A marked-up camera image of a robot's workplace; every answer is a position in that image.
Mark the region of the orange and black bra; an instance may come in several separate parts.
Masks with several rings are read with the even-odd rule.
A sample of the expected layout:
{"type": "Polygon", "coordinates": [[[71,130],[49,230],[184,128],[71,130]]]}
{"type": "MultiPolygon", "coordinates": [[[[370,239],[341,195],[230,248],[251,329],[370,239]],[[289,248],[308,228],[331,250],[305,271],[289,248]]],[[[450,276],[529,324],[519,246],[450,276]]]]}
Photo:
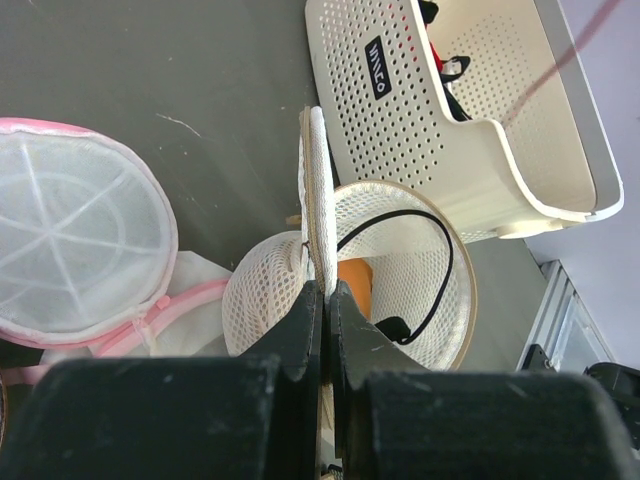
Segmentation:
{"type": "MultiPolygon", "coordinates": [[[[341,251],[352,240],[354,240],[357,236],[359,236],[369,228],[387,220],[406,216],[424,218],[435,224],[441,230],[448,246],[448,263],[441,286],[436,293],[434,302],[427,312],[425,318],[414,331],[412,331],[405,320],[399,316],[391,316],[375,324],[376,328],[388,340],[399,345],[409,345],[422,334],[422,332],[435,317],[435,314],[439,309],[439,306],[447,289],[453,271],[454,248],[451,234],[448,232],[448,229],[445,226],[444,222],[434,214],[422,210],[400,209],[383,213],[369,220],[366,220],[364,223],[355,227],[352,231],[347,233],[337,244],[337,250],[341,251]]],[[[342,260],[338,262],[338,279],[344,281],[351,289],[351,293],[354,296],[357,307],[360,309],[360,312],[365,316],[365,318],[368,319],[372,311],[372,268],[366,263],[365,260],[362,259],[342,260]]]]}

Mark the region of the white mesh laundry bag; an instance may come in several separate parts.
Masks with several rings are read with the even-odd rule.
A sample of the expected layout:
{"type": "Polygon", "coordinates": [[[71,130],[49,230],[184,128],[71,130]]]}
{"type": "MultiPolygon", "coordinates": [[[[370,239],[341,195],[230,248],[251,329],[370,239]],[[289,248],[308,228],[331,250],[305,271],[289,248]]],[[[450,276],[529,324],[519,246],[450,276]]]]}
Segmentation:
{"type": "Polygon", "coordinates": [[[399,316],[414,331],[432,306],[448,263],[441,230],[415,216],[384,221],[341,251],[338,242],[383,213],[417,209],[434,214],[451,234],[453,271],[439,309],[422,334],[399,349],[430,370],[453,370],[468,349],[476,318],[476,282],[468,252],[450,222],[423,196],[387,181],[335,187],[321,108],[299,116],[300,226],[275,234],[249,250],[235,268],[222,300],[226,347],[240,355],[291,309],[303,285],[314,280],[325,296],[340,283],[338,262],[362,259],[373,270],[374,325],[399,316]]]}

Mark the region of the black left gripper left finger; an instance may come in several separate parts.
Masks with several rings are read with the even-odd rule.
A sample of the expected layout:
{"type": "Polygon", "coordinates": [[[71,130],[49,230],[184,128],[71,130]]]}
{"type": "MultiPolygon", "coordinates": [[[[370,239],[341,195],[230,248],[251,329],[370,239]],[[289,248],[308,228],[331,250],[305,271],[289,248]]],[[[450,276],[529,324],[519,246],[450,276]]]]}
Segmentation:
{"type": "Polygon", "coordinates": [[[323,297],[237,357],[54,366],[1,449],[5,479],[316,479],[323,297]]]}

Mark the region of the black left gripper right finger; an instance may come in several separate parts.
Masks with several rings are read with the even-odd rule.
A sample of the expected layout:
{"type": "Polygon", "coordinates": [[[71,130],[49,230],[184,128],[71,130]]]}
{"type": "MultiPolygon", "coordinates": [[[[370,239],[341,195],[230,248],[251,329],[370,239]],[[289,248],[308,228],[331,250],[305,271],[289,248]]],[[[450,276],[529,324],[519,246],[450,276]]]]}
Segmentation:
{"type": "Polygon", "coordinates": [[[348,479],[635,479],[606,391],[575,374],[428,370],[340,283],[327,308],[335,454],[348,479]]]}

